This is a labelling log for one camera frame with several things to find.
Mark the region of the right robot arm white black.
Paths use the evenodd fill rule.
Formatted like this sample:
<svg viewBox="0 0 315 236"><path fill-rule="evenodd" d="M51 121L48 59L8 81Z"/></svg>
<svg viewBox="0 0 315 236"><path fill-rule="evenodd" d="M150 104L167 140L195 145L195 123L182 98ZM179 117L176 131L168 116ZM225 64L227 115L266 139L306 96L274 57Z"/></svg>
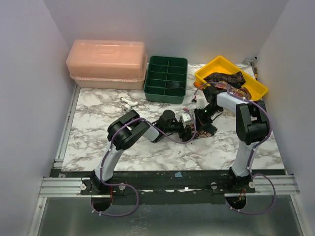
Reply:
<svg viewBox="0 0 315 236"><path fill-rule="evenodd" d="M207 102L211 105L227 109L236 115L236 134L239 146L236 158L228 171L226 187L236 193L252 179L252 163L259 146L271 135L271 124L266 112L265 103L252 101L232 93L231 87L226 91L218 91L215 83L201 85Z"/></svg>

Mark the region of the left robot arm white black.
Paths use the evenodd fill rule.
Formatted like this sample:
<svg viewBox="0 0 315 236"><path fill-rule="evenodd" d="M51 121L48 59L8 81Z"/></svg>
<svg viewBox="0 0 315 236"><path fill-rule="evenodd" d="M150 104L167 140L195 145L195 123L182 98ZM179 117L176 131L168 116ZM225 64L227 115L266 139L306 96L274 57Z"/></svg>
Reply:
<svg viewBox="0 0 315 236"><path fill-rule="evenodd" d="M188 115L189 123L184 125L184 119L176 120L172 110L165 110L158 120L151 123L135 110L130 110L125 115L111 123L107 129L108 144L97 168L91 177L91 186L98 194L108 191L110 180L114 169L123 154L131 148L141 137L152 143L157 143L163 137L169 140L186 144L192 141L197 134L196 122L193 115L187 110L183 112Z"/></svg>

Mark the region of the dark floral rose tie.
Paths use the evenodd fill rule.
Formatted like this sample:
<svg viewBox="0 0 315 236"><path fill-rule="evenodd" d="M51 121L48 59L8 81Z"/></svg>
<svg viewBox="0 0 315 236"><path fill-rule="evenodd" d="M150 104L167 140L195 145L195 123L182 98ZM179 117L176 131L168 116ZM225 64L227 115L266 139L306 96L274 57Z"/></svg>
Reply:
<svg viewBox="0 0 315 236"><path fill-rule="evenodd" d="M217 128L212 124L198 125L196 131L192 123L186 124L178 130L177 134L182 142L193 139L209 138L216 134Z"/></svg>

